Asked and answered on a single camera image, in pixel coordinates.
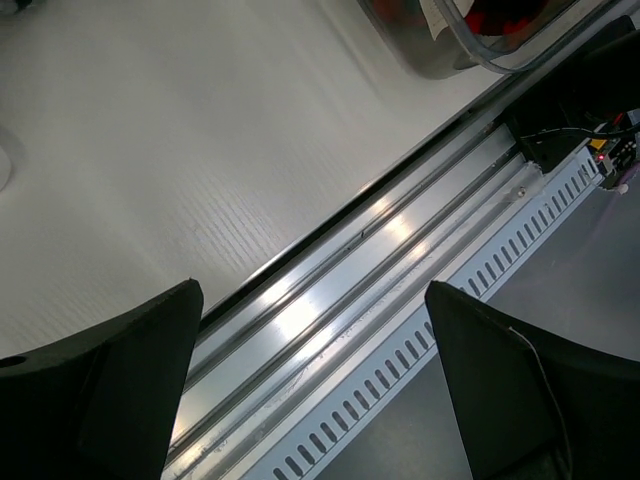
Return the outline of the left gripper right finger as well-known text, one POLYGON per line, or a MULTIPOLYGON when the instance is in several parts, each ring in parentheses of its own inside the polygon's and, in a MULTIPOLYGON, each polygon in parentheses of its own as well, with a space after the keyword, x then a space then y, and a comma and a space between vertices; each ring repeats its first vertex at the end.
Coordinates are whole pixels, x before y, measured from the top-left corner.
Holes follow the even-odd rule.
POLYGON ((425 305, 476 479, 636 479, 639 364, 444 282, 425 305))

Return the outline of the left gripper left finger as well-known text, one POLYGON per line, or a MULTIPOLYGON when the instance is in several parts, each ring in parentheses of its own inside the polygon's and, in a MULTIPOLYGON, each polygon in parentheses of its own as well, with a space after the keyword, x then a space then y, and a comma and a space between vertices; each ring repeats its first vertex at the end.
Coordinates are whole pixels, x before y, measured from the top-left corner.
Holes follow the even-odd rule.
POLYGON ((1 361, 4 479, 158 479, 203 310, 189 279, 1 361))

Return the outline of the red black plaid shirt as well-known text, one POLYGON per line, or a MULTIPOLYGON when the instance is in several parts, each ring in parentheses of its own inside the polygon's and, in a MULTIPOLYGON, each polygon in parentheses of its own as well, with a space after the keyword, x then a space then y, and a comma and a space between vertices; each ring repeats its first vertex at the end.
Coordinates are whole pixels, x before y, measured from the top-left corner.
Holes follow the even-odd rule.
MULTIPOLYGON (((541 15, 549 1, 455 1, 475 35, 514 34, 541 15)), ((436 39, 448 26, 434 1, 371 1, 378 18, 397 27, 426 27, 436 39)))

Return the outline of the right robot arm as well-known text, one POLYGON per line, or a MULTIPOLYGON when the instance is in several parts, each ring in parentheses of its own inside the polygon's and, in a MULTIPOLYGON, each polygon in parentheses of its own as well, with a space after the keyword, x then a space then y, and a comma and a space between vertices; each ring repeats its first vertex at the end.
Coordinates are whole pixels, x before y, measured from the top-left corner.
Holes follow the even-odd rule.
POLYGON ((589 51, 570 76, 572 96, 581 110, 610 120, 639 108, 639 31, 589 51))

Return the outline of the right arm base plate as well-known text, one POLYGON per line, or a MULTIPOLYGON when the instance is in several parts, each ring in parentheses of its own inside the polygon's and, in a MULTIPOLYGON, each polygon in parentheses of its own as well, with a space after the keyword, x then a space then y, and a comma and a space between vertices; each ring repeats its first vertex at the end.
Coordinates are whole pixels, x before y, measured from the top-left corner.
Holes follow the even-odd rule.
POLYGON ((528 162, 555 169, 598 126, 639 108, 639 29, 624 15, 523 94, 505 122, 528 162))

